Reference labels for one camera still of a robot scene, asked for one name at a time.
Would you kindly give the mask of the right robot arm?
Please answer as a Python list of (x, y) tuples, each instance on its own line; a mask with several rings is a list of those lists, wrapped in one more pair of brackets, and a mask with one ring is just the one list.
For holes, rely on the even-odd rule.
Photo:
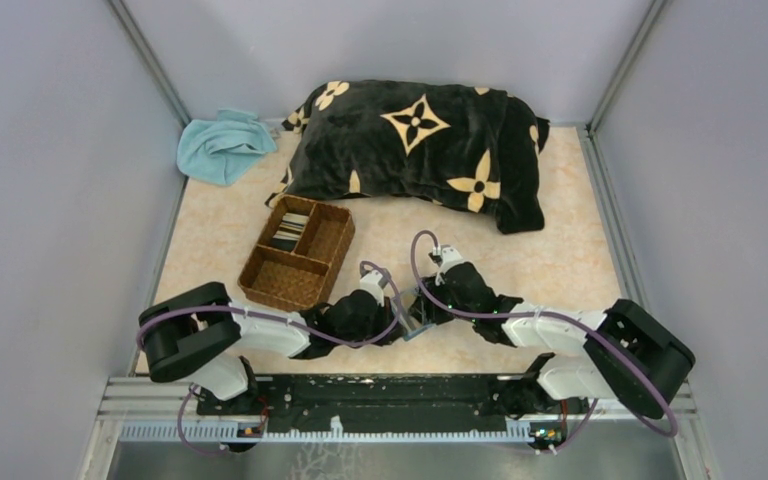
[(468, 261), (417, 280), (415, 303), (433, 323), (471, 323), (484, 340), (541, 352), (523, 398), (548, 412), (573, 397), (612, 399), (633, 414), (661, 419), (696, 364), (695, 354), (638, 303), (557, 311), (496, 293)]

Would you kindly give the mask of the teal leather card holder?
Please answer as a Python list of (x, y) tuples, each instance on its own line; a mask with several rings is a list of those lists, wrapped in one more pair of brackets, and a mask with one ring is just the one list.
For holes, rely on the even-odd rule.
[(404, 329), (402, 338), (405, 341), (410, 341), (432, 328), (435, 323), (433, 316), (420, 312), (418, 315), (405, 314), (401, 319), (401, 325)]

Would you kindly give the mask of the woven brown divided basket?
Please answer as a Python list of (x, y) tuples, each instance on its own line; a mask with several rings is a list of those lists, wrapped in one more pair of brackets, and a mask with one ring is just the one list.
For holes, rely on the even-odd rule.
[[(292, 252), (269, 246), (285, 213), (309, 215)], [(301, 197), (277, 200), (237, 279), (245, 297), (283, 311), (309, 309), (327, 301), (354, 238), (349, 209)]]

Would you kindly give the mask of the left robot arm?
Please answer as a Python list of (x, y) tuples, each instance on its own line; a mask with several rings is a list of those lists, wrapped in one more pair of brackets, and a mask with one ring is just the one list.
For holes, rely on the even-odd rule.
[(296, 360), (325, 357), (338, 346), (393, 343), (402, 317), (379, 285), (362, 284), (334, 304), (300, 311), (237, 302), (221, 282), (208, 282), (144, 310), (137, 344), (155, 383), (189, 381), (237, 414), (260, 399), (249, 362), (235, 348), (268, 350)]

